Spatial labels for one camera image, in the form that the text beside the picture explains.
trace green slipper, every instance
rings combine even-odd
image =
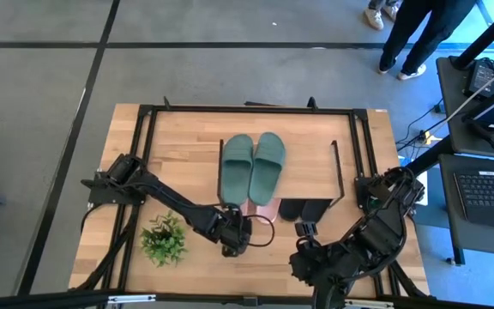
[[[224,203],[239,207],[247,199],[253,167],[253,140],[240,134],[232,137],[222,150],[220,194]]]
[[[250,177],[249,199],[258,206],[270,203],[285,162],[285,145],[279,136],[266,132],[258,140]]]

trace wooden table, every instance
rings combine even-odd
[[[119,104],[113,114],[100,167],[106,170],[121,153],[130,151],[138,105]],[[378,171],[398,166],[389,115],[368,110]],[[141,141],[146,135],[144,121]],[[356,174],[352,138],[347,116],[315,114],[266,114],[227,112],[158,112],[148,169],[164,183],[195,203],[217,203],[219,141],[245,133],[258,141],[265,131],[278,134],[286,145],[286,163],[277,197],[335,198],[340,194],[331,142],[339,144],[346,196],[318,223],[317,239],[326,244],[338,240],[362,215],[353,187]],[[361,123],[358,134],[365,171],[369,163]],[[117,207],[104,206],[93,212],[81,236],[70,287],[81,284],[108,250]],[[206,241],[187,229],[184,261],[178,267],[157,268],[143,254],[139,237],[149,220],[167,213],[168,208],[149,198],[141,207],[135,244],[127,278],[127,290],[173,294],[221,294],[258,296],[311,296],[312,288],[291,276],[289,256],[296,251],[294,226],[278,218],[275,239],[265,248],[249,247],[240,257],[222,257],[221,245]],[[407,219],[407,243],[398,261],[407,275],[428,293],[425,271],[413,223]],[[268,241],[270,229],[253,222],[251,242]],[[121,265],[118,257],[111,287],[117,286]],[[383,272],[384,291],[389,280]],[[375,296],[370,278],[355,283],[349,297]]]

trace potted plant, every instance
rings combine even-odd
[[[158,215],[150,220],[154,226],[142,229],[142,249],[148,258],[158,267],[182,260],[184,248],[184,229],[178,225],[178,218],[169,211],[167,215]]]

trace floor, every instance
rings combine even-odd
[[[20,4],[0,0],[0,41],[99,42],[111,5],[112,0]],[[331,0],[129,0],[119,4],[108,41],[332,42],[365,49],[99,49],[97,57],[96,49],[73,44],[0,48],[0,194],[8,199],[0,206],[0,296],[15,290],[79,103],[86,104],[84,94],[90,100],[34,293],[67,288],[87,203],[87,191],[79,180],[92,177],[98,167],[117,103],[160,104],[165,95],[172,104],[241,105],[251,100],[304,106],[314,96],[319,106],[389,109],[395,137],[403,138],[407,125],[441,99],[436,58],[458,54],[485,30],[486,22],[474,7],[447,41],[458,48],[438,50],[427,60],[426,74],[398,82],[395,74],[400,65],[386,76],[375,72],[381,54],[377,45],[386,40],[392,24],[385,21],[386,29],[380,33],[370,29],[361,15],[363,9],[364,1],[356,0],[340,4]],[[410,42],[421,31],[422,26]],[[406,54],[400,55],[399,64]],[[92,63],[101,55],[97,72]],[[484,55],[494,58],[494,49]],[[89,74],[97,77],[94,84],[86,82]],[[427,116],[410,133],[441,117]],[[414,155],[411,150],[401,154]],[[468,251],[467,265],[454,268],[443,261],[452,255],[449,231],[419,226],[418,236],[433,295],[494,305],[494,255]]]

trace black slipper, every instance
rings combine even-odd
[[[295,221],[300,217],[302,209],[306,204],[305,199],[287,198],[282,199],[280,204],[280,217],[285,221]]]
[[[307,200],[301,214],[302,221],[318,223],[332,201],[332,199]]]

